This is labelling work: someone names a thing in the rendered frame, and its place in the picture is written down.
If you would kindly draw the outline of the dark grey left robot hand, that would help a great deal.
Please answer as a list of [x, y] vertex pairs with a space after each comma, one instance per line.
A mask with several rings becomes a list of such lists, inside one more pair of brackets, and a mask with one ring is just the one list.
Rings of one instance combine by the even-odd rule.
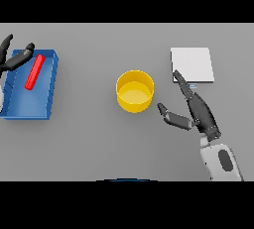
[[7, 59], [7, 51], [10, 47], [10, 42], [13, 39], [13, 35], [7, 36], [0, 44], [0, 77], [5, 71], [13, 71], [28, 62], [34, 54], [35, 45], [29, 43], [26, 48], [19, 52], [17, 55]]

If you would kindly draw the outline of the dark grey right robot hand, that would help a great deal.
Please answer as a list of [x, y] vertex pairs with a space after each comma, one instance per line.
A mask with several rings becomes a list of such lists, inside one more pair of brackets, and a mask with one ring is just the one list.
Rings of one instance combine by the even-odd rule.
[[174, 71], [174, 77], [187, 101], [192, 119], [170, 112], [163, 103], [158, 103], [157, 106], [160, 114], [164, 117], [164, 121], [171, 126], [185, 130], [197, 127], [198, 131], [203, 133], [209, 142], [219, 139], [221, 132], [208, 105], [196, 92], [191, 91], [188, 83], [178, 70]]

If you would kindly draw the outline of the red beaker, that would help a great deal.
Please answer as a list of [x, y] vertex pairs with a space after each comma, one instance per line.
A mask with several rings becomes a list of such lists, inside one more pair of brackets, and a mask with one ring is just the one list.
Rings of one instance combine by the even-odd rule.
[[32, 66], [32, 69], [30, 71], [30, 74], [27, 78], [26, 84], [25, 84], [25, 88], [27, 90], [32, 90], [37, 82], [37, 79], [39, 77], [39, 74], [41, 72], [41, 69], [43, 67], [43, 64], [46, 60], [46, 57], [44, 55], [37, 55], [36, 59], [34, 61], [34, 64]]

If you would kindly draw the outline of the pale square measuring scale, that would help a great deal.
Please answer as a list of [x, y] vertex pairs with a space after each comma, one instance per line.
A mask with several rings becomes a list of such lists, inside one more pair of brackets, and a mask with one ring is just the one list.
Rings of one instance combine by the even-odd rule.
[[214, 83], [209, 48], [171, 48], [172, 71], [177, 70], [191, 88]]

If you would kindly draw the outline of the yellow bowl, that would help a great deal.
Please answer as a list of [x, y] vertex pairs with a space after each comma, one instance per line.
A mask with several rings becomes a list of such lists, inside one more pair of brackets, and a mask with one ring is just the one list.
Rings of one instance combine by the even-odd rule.
[[150, 106], [154, 91], [152, 77], [142, 70], [128, 70], [122, 73], [115, 84], [119, 106], [133, 114], [140, 113]]

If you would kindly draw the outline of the blue tray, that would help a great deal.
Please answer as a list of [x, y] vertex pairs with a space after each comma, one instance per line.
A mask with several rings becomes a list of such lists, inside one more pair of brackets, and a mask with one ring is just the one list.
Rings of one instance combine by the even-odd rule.
[[59, 58], [55, 50], [34, 50], [33, 57], [8, 71], [3, 87], [0, 118], [6, 120], [49, 120]]

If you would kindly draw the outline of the thin dark arc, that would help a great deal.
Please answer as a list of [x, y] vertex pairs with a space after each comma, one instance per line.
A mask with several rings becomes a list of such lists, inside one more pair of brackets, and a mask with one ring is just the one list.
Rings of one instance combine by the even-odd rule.
[[120, 181], [120, 182], [149, 182], [149, 181], [154, 181], [157, 182], [157, 179], [147, 179], [147, 178], [106, 178], [106, 179], [97, 179], [96, 181], [105, 181], [105, 182], [115, 182], [115, 181]]

